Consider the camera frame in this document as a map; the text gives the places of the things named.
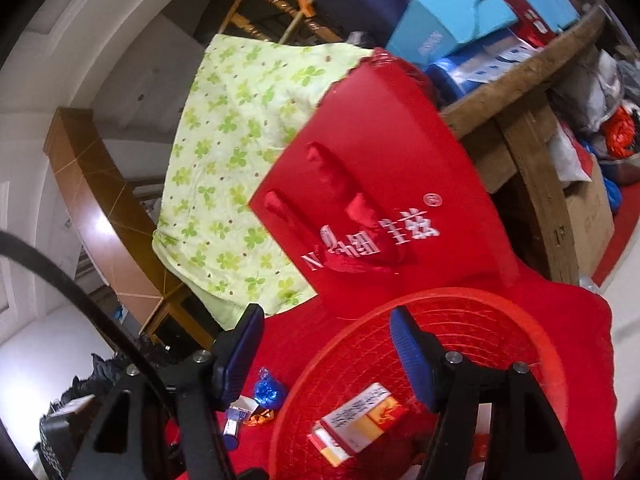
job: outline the round red tray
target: round red tray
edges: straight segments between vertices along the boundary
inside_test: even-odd
[[[373,310],[339,333],[309,363],[276,420],[270,449],[272,478],[393,480],[415,461],[436,418],[416,401],[389,335],[390,311],[399,304],[406,305],[418,325],[438,336],[447,350],[458,350],[477,364],[506,368],[515,361],[529,363],[564,425],[564,371],[542,327],[495,294],[434,289]],[[375,382],[410,412],[356,458],[334,468],[307,435],[317,420]]]

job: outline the light green fabric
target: light green fabric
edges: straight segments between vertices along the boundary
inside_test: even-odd
[[[247,207],[331,84],[370,50],[216,36],[182,113],[153,248],[224,328],[315,295]]]

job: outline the small white and orange box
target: small white and orange box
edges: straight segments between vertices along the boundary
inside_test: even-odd
[[[408,410],[382,384],[374,383],[321,418],[309,440],[338,467],[385,433]]]

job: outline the black cable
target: black cable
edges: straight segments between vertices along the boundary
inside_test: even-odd
[[[100,310],[100,307],[98,307],[70,277],[60,270],[55,263],[29,244],[20,240],[20,238],[2,230],[0,230],[0,256],[6,256],[25,269],[40,276],[45,282],[60,291],[65,298],[73,303],[80,312],[87,316],[99,330],[104,332],[104,334],[131,359],[140,373],[146,377],[149,385],[171,417],[176,422],[178,421],[174,401],[156,373],[156,370],[149,364],[127,336]]]

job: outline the blue foil wrapper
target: blue foil wrapper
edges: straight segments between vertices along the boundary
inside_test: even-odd
[[[287,397],[287,389],[274,379],[267,368],[260,368],[260,379],[254,386],[254,399],[267,410],[279,410]]]

